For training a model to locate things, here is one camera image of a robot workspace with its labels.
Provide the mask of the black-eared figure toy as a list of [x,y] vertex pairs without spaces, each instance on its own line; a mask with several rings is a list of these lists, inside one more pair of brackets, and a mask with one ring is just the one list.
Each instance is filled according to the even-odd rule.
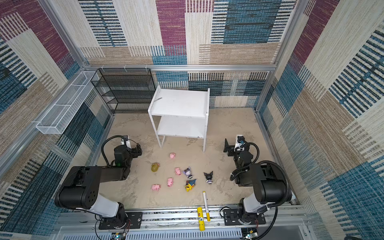
[[204,176],[206,178],[206,183],[211,185],[213,183],[213,171],[210,173],[204,173]]

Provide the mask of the purple-eared black figure toy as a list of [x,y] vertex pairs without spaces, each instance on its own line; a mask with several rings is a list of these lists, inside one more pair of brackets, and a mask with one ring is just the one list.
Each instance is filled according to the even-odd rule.
[[193,174],[192,174],[192,171],[191,171],[191,168],[190,168],[190,167],[186,168],[186,169],[183,171],[183,173],[187,176],[187,178],[188,178],[189,180],[191,180],[191,179],[193,178]]

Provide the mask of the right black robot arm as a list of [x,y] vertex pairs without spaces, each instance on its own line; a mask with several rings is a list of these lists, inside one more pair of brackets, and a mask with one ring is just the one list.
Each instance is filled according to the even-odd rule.
[[233,157],[236,166],[230,181],[239,187],[253,188],[236,209],[223,209],[225,225],[265,224],[265,212],[295,198],[284,169],[272,161],[259,161],[259,147],[244,136],[237,136],[234,145],[225,140],[224,153]]

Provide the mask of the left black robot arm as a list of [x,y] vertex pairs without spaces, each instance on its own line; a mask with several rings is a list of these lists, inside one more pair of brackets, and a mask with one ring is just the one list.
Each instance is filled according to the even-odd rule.
[[[105,145],[119,138],[122,144],[114,148],[115,159],[110,163],[105,154]],[[125,207],[120,202],[114,202],[99,193],[101,183],[124,181],[131,172],[132,161],[142,155],[139,143],[131,148],[127,142],[132,142],[128,136],[115,135],[106,139],[101,145],[101,154],[106,165],[72,167],[59,190],[54,202],[59,208],[82,210],[101,218],[101,224],[108,228],[121,229],[130,223]]]

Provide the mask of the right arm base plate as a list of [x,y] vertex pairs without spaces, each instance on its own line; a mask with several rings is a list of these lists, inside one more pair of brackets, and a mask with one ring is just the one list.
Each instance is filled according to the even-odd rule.
[[266,224],[264,215],[247,213],[238,209],[224,209],[222,215],[226,226]]

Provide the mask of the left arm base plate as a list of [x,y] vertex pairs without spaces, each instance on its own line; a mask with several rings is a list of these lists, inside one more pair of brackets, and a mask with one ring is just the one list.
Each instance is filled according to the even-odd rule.
[[98,230],[139,229],[143,212],[126,212],[122,217],[102,218]]

